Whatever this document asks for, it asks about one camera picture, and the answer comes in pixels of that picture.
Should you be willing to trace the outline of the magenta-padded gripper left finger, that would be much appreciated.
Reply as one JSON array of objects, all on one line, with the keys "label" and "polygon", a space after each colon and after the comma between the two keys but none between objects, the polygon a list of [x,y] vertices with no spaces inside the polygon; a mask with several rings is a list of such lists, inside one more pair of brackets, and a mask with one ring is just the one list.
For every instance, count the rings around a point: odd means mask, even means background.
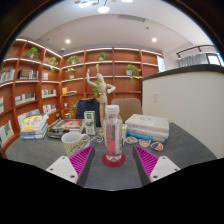
[{"label": "magenta-padded gripper left finger", "polygon": [[90,145],[70,157],[59,157],[47,168],[47,171],[84,187],[94,156],[95,147]]}]

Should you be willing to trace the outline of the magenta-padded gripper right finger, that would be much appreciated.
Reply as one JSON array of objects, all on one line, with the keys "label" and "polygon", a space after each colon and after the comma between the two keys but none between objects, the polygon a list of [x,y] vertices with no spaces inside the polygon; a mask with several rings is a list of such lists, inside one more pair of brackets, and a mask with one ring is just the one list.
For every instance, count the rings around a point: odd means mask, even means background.
[{"label": "magenta-padded gripper right finger", "polygon": [[133,146],[133,157],[143,186],[180,170],[168,157],[157,157],[137,145]]}]

